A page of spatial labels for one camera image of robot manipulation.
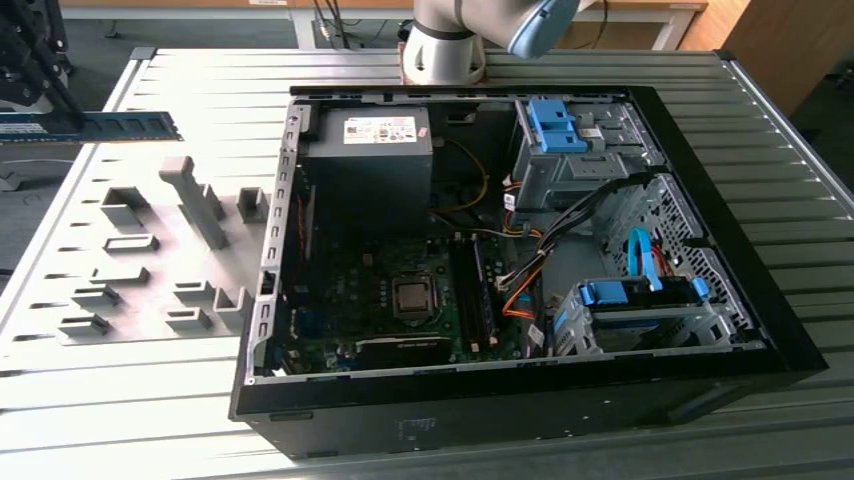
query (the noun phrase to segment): green circuit board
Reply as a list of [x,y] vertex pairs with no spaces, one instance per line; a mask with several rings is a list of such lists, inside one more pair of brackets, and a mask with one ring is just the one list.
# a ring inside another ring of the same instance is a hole
[[[451,341],[447,363],[512,360],[521,355],[521,326],[498,319],[497,343],[473,352],[462,338],[459,308],[449,255],[450,238],[397,239],[385,243],[321,243],[314,252],[311,307],[295,311],[285,349],[299,373],[329,373],[355,368],[357,343],[382,337],[443,337]],[[499,243],[479,242],[489,283],[505,272]],[[431,315],[401,319],[399,282],[423,281],[433,295]]]

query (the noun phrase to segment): slotted aluminum table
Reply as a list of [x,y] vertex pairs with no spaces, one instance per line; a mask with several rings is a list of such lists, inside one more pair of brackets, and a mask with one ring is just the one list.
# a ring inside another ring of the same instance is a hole
[[[199,180],[259,186],[275,171],[289,87],[399,78],[394,51],[161,50],[135,58],[107,109],[170,110]],[[67,347],[55,325],[36,320],[34,299],[68,280],[43,273],[81,254],[54,248],[58,236],[82,215],[89,184],[111,181],[98,178],[103,160],[134,158],[126,178],[161,164],[163,147],[87,146],[0,299],[4,478],[854,474],[854,203],[738,64],[708,53],[573,51],[537,62],[494,53],[490,79],[660,89],[830,370],[678,428],[294,464],[226,418],[238,337]]]

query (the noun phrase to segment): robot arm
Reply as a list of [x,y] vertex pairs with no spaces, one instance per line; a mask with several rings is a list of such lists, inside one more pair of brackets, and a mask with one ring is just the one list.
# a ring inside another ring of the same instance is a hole
[[407,78],[427,85],[478,82],[483,65],[471,68],[478,35],[522,58],[541,57],[566,32],[578,8],[580,0],[417,0],[403,54]]

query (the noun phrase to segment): motherboard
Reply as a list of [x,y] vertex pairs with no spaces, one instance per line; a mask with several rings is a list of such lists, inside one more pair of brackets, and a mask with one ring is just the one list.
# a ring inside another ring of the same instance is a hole
[[327,373],[520,358],[522,325],[495,315],[502,258],[495,237],[319,240],[311,275],[295,287],[311,301],[291,311],[287,370]]

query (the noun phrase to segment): ram slot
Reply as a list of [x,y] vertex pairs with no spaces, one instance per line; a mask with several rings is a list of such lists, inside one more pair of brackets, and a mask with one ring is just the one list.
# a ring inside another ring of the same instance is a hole
[[477,240],[461,238],[449,245],[463,345],[473,353],[483,352],[497,343],[493,305],[479,255]]

